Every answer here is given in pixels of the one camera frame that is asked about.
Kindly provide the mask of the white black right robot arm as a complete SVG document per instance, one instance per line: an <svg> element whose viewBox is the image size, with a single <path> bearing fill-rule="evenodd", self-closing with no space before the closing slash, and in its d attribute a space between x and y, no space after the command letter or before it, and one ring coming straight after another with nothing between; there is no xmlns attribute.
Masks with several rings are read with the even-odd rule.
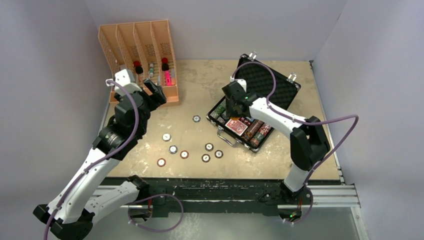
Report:
<svg viewBox="0 0 424 240"><path fill-rule="evenodd" d="M266 97L246 91L243 79L236 79L222 88L227 115L251 117L284 134L290 143L292 166L282 182L280 196L288 204L300 198L301 190L313 167L330 151L330 144L319 118L301 117L271 103Z"/></svg>

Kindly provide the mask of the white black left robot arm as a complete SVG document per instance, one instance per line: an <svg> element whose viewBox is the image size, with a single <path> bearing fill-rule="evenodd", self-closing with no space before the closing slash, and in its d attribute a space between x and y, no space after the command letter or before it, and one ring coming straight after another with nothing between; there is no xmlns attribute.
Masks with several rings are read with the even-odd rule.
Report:
<svg viewBox="0 0 424 240"><path fill-rule="evenodd" d="M137 175L128 177L106 194L92 198L94 191L147 132L151 112L166 103L161 86L144 80L146 90L122 80L108 79L117 87L115 113L100 130L83 164L50 203L40 204L34 216L45 224L44 237L53 233L61 240L85 238L99 220L120 206L149 199L149 184Z"/></svg>

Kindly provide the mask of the grey white poker chip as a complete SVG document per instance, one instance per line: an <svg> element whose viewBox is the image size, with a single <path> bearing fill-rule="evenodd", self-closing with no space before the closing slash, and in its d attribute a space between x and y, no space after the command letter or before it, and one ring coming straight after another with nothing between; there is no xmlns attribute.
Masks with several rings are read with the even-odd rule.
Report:
<svg viewBox="0 0 424 240"><path fill-rule="evenodd" d="M172 139L172 136L169 134L169 133L164 133L163 135L162 135L162 140L163 141L165 141L165 142L168 142L168 141L170 141Z"/></svg>

